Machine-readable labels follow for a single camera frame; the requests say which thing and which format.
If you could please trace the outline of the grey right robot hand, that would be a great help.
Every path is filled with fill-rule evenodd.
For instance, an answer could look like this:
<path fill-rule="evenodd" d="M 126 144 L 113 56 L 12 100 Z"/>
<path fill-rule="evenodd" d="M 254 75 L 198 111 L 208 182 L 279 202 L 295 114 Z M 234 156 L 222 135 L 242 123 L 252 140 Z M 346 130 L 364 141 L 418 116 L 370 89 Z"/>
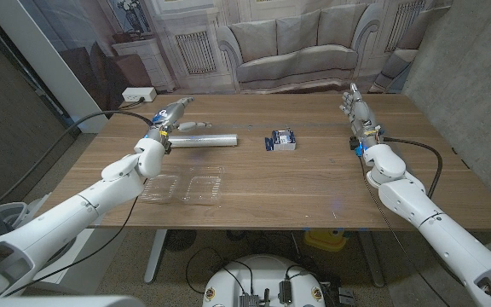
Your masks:
<path fill-rule="evenodd" d="M 359 142 L 358 148 L 362 151 L 377 145 L 381 126 L 377 123 L 373 110 L 362 99 L 361 93 L 354 83 L 350 84 L 350 91 L 344 92 L 343 103 L 339 108 L 348 117 L 351 129 Z"/>

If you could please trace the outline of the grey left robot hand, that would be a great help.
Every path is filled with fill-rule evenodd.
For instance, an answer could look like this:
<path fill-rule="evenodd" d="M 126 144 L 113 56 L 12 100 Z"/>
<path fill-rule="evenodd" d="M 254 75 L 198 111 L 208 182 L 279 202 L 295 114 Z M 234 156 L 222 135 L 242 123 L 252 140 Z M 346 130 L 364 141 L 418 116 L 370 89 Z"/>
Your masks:
<path fill-rule="evenodd" d="M 173 130 L 188 131 L 198 128 L 210 128 L 210 122 L 178 123 L 178 120 L 184 114 L 186 106 L 193 100 L 193 97 L 181 98 L 160 109 L 152 118 L 153 123 L 149 126 L 144 137 L 154 139 L 161 143 L 165 149 L 169 149 L 171 146 L 169 134 Z"/>

